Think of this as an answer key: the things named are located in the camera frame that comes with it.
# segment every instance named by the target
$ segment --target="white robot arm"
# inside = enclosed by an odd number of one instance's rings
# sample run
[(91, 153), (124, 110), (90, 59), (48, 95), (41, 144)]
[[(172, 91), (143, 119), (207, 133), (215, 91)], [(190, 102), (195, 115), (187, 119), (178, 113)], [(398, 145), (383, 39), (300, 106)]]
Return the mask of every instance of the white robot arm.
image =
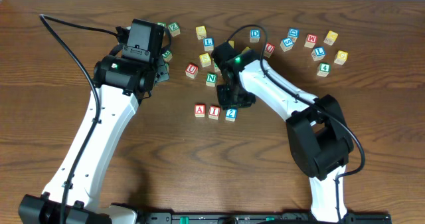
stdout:
[[(289, 88), (293, 93), (299, 94), (301, 98), (314, 103), (317, 97), (295, 87), (285, 78), (275, 72), (266, 60), (263, 60), (264, 69), (272, 75), (273, 79), (281, 85)], [(241, 85), (250, 93), (261, 98), (276, 113), (278, 113), (285, 121), (292, 116), (295, 111), (301, 112), (308, 108), (308, 105), (297, 101), (293, 96), (277, 87), (268, 77), (266, 77), (260, 67), (260, 61), (255, 60), (245, 66), (245, 69), (239, 74)], [(310, 177), (311, 194), (313, 196), (313, 204), (311, 212), (318, 221), (338, 222), (336, 212), (336, 195), (334, 179), (337, 174), (343, 173), (345, 166), (339, 166), (332, 172), (327, 174), (323, 181), (316, 177)], [(347, 213), (347, 208), (343, 201), (343, 184), (342, 178), (339, 179), (339, 212), (343, 217)]]

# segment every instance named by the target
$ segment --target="black bracket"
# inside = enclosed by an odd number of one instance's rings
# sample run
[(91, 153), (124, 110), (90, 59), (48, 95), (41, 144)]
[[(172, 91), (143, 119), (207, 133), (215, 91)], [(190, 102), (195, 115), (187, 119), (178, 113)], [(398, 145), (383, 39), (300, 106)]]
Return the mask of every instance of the black bracket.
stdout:
[[(315, 104), (346, 124), (341, 107), (334, 97), (324, 96), (317, 99)], [(325, 124), (324, 128), (315, 133), (312, 122)], [(305, 175), (324, 180), (329, 172), (348, 163), (348, 154), (354, 148), (349, 133), (317, 110), (309, 107), (294, 112), (286, 120), (286, 129), (291, 155)]]

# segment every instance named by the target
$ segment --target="wooden toy block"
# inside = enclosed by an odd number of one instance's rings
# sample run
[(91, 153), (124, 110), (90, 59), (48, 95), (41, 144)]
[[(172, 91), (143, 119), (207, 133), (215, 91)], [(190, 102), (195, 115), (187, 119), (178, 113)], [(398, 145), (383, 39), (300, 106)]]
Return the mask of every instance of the wooden toy block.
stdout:
[(299, 35), (299, 29), (290, 28), (288, 31), (288, 38), (291, 38), (292, 42), (296, 42)]
[(308, 34), (305, 39), (304, 47), (313, 48), (317, 42), (317, 36)]
[(195, 105), (195, 117), (197, 118), (205, 117), (205, 104)]
[(213, 40), (213, 38), (205, 38), (204, 39), (204, 50), (205, 51), (213, 51), (214, 50), (214, 40)]
[(177, 22), (173, 22), (173, 23), (169, 24), (168, 29), (170, 30), (172, 37), (180, 35), (180, 26), (177, 24)]
[(198, 74), (198, 66), (194, 64), (189, 64), (186, 68), (186, 76), (190, 78), (195, 78)]
[(317, 47), (313, 49), (313, 52), (311, 52), (311, 57), (313, 57), (314, 61), (321, 60), (325, 58), (326, 52), (323, 47)]
[(236, 109), (229, 109), (226, 111), (226, 120), (234, 122), (236, 120), (236, 114), (238, 113), (238, 110)]
[(264, 56), (270, 58), (270, 56), (272, 55), (273, 51), (274, 51), (275, 46), (267, 43), (266, 44), (266, 48), (264, 49)]
[(164, 58), (164, 62), (169, 62), (173, 58), (173, 54), (171, 51), (167, 51), (162, 54), (162, 57)]
[(258, 43), (260, 41), (260, 30), (259, 29), (252, 29), (250, 32), (250, 42), (251, 43)]
[(245, 53), (246, 51), (249, 51), (251, 48), (250, 47), (246, 47), (243, 51), (242, 54)]
[(207, 81), (205, 83), (207, 86), (215, 87), (215, 84), (217, 83), (217, 74), (208, 73)]
[(218, 65), (215, 63), (215, 61), (213, 61), (213, 62), (214, 62), (214, 72), (220, 72), (221, 70), (218, 67)]
[(282, 48), (284, 52), (292, 49), (292, 47), (294, 47), (294, 42), (292, 42), (291, 38), (284, 38), (280, 43), (280, 48)]
[(207, 28), (205, 28), (205, 26), (197, 27), (196, 31), (198, 40), (205, 39), (207, 37)]
[(325, 63), (320, 63), (317, 67), (317, 75), (326, 77), (331, 72), (331, 66)]
[(345, 61), (347, 61), (348, 53), (345, 51), (338, 51), (338, 53), (335, 55), (335, 64), (344, 64)]
[(199, 55), (199, 60), (201, 61), (201, 65), (203, 68), (211, 65), (211, 58), (209, 53)]
[(210, 112), (208, 113), (208, 118), (218, 120), (219, 116), (220, 116), (220, 107), (211, 106)]
[(326, 35), (324, 43), (328, 45), (333, 45), (333, 43), (337, 40), (337, 37), (338, 37), (338, 33), (329, 31), (328, 34)]

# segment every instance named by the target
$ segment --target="wood grain surface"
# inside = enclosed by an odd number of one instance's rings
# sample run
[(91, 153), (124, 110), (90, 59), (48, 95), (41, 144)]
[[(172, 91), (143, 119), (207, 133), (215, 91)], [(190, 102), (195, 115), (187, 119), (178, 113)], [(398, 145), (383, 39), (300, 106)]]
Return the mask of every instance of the wood grain surface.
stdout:
[[(205, 85), (213, 67), (185, 76), (203, 53), (195, 27), (216, 44), (241, 25), (267, 28), (277, 72), (318, 96), (338, 99), (362, 141), (365, 170), (345, 179), (345, 204), (389, 212), (393, 223), (425, 222), (425, 1), (401, 0), (3, 0), (0, 4), (0, 223), (19, 223), (18, 206), (54, 175), (85, 113), (89, 86), (38, 14), (114, 30), (132, 19), (181, 26), (173, 39), (169, 82), (153, 90), (124, 131), (107, 171), (102, 206), (127, 202), (176, 212), (281, 212), (309, 209), (308, 178), (295, 165), (285, 123), (261, 100), (236, 122), (195, 118), (193, 106), (217, 104)], [(92, 70), (116, 44), (102, 33), (52, 24)], [(283, 53), (289, 27), (300, 29)], [(324, 45), (331, 74), (315, 74), (308, 33), (339, 37)], [(235, 47), (258, 49), (248, 31)], [(349, 53), (333, 64), (337, 50)], [(358, 151), (348, 169), (359, 165)]]

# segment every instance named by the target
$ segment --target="black cable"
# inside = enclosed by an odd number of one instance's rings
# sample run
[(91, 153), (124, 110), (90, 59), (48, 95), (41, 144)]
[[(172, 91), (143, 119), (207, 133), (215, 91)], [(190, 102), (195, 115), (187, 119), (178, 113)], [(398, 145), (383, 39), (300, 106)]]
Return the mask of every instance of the black cable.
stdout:
[(71, 26), (71, 27), (74, 27), (74, 28), (79, 28), (79, 29), (85, 29), (85, 30), (87, 30), (87, 31), (98, 31), (98, 32), (103, 32), (103, 33), (107, 33), (107, 34), (110, 34), (110, 35), (113, 35), (113, 36), (115, 36), (115, 37), (118, 37), (118, 34), (117, 33), (114, 33), (114, 32), (112, 32), (112, 31), (108, 31), (108, 30), (105, 30), (105, 29), (99, 29), (99, 28), (93, 28), (93, 27), (85, 27), (85, 26), (83, 26), (83, 25), (76, 25), (76, 24), (72, 24), (72, 23), (69, 23), (69, 22), (66, 22), (66, 21), (61, 21), (60, 19), (56, 19), (56, 18), (53, 18), (53, 17), (49, 17), (48, 15), (43, 15), (43, 14), (41, 14), (40, 15), (40, 18), (41, 17), (44, 17), (44, 19), (48, 19), (49, 21), (54, 21), (54, 22), (57, 22), (57, 23), (60, 23), (60, 24), (62, 24), (62, 25), (68, 25), (68, 26)]
[(296, 100), (299, 100), (300, 102), (308, 105), (309, 107), (312, 107), (313, 109), (317, 110), (318, 112), (322, 113), (323, 115), (325, 115), (326, 117), (332, 119), (338, 125), (340, 125), (341, 127), (343, 127), (344, 130), (347, 131), (350, 134), (350, 136), (352, 137), (352, 139), (356, 143), (357, 148), (359, 149), (360, 156), (361, 156), (361, 162), (360, 162), (360, 165), (358, 166), (358, 168), (354, 169), (353, 171), (348, 171), (346, 173), (338, 174), (335, 177), (335, 180), (334, 180), (335, 181), (335, 185), (336, 185), (336, 191), (335, 192), (336, 192), (336, 196), (337, 196), (336, 209), (337, 209), (337, 212), (338, 212), (338, 220), (339, 220), (339, 222), (341, 222), (341, 214), (339, 213), (339, 190), (338, 190), (339, 178), (340, 177), (347, 177), (349, 175), (356, 174), (356, 173), (360, 172), (364, 168), (365, 162), (366, 162), (365, 151), (363, 150), (363, 147), (362, 147), (360, 141), (357, 139), (356, 135), (354, 135), (354, 133), (346, 125), (344, 125), (341, 121), (339, 121), (339, 119), (336, 116), (334, 116), (333, 114), (331, 114), (328, 111), (324, 110), (320, 106), (318, 106), (318, 105), (316, 105), (314, 103), (310, 103), (309, 101), (303, 99), (302, 97), (299, 96), (299, 94), (294, 94), (289, 88), (286, 88), (285, 86), (281, 85), (279, 82), (277, 82), (276, 80), (274, 80), (272, 76), (270, 76), (268, 74), (268, 70), (266, 70), (264, 68), (264, 66), (263, 66), (264, 50), (266, 49), (266, 45), (267, 45), (267, 41), (268, 41), (268, 34), (267, 34), (267, 31), (265, 30), (264, 27), (262, 27), (260, 25), (244, 25), (241, 28), (235, 30), (235, 32), (233, 32), (233, 34), (231, 34), (231, 36), (229, 36), (229, 38), (227, 39), (227, 41), (231, 40), (231, 38), (235, 34), (237, 34), (237, 32), (241, 31), (242, 29), (245, 29), (246, 27), (257, 27), (257, 28), (260, 28), (260, 29), (263, 30), (263, 33), (265, 34), (265, 41), (264, 41), (263, 49), (262, 49), (261, 55), (260, 55), (260, 67), (261, 67), (261, 70), (264, 73), (264, 75), (267, 78), (269, 78), (277, 87), (281, 88), (283, 91), (285, 91), (288, 94), (290, 94), (290, 96), (292, 96)]
[(75, 157), (74, 163), (72, 164), (72, 167), (69, 171), (68, 174), (68, 178), (65, 181), (65, 186), (64, 186), (64, 193), (62, 196), (62, 203), (60, 205), (60, 223), (61, 224), (65, 224), (65, 207), (66, 207), (66, 202), (68, 199), (68, 192), (71, 186), (71, 181), (72, 181), (72, 177), (74, 175), (75, 169), (78, 165), (78, 162), (80, 161), (80, 158), (84, 152), (84, 149), (87, 146), (88, 141), (90, 140), (90, 137), (93, 134), (94, 128), (96, 127), (96, 124), (98, 123), (99, 117), (100, 117), (100, 101), (99, 101), (99, 95), (96, 92), (96, 87), (94, 86), (93, 80), (90, 78), (90, 75), (88, 74), (87, 70), (84, 68), (84, 65), (78, 60), (78, 58), (74, 55), (74, 53), (69, 49), (69, 47), (65, 44), (65, 42), (58, 36), (58, 34), (56, 34), (55, 31), (53, 31), (52, 27), (47, 23), (46, 20), (49, 21), (54, 21), (57, 23), (61, 23), (63, 25), (69, 25), (71, 27), (76, 27), (76, 28), (80, 28), (80, 29), (86, 29), (89, 31), (99, 31), (99, 32), (104, 32), (104, 33), (108, 33), (111, 35), (116, 35), (115, 33), (111, 32), (111, 31), (107, 31), (107, 30), (103, 30), (103, 29), (97, 29), (97, 28), (91, 28), (91, 27), (83, 27), (81, 25), (74, 25), (65, 21), (61, 21), (52, 17), (49, 17), (47, 15), (40, 15), (40, 20), (41, 22), (45, 25), (45, 27), (47, 28), (47, 30), (52, 34), (52, 36), (59, 42), (60, 45), (62, 45), (62, 47), (66, 50), (66, 52), (71, 56), (72, 59), (74, 59), (74, 61), (77, 63), (78, 67), (80, 67), (82, 73), (84, 74), (84, 76), (86, 77), (88, 84), (90, 85), (90, 88), (92, 89), (93, 95), (94, 95), (94, 101), (96, 103), (96, 114), (94, 116), (93, 119), (93, 123), (92, 126), (90, 127), (86, 138), (84, 139), (80, 151), (78, 151), (77, 156)]

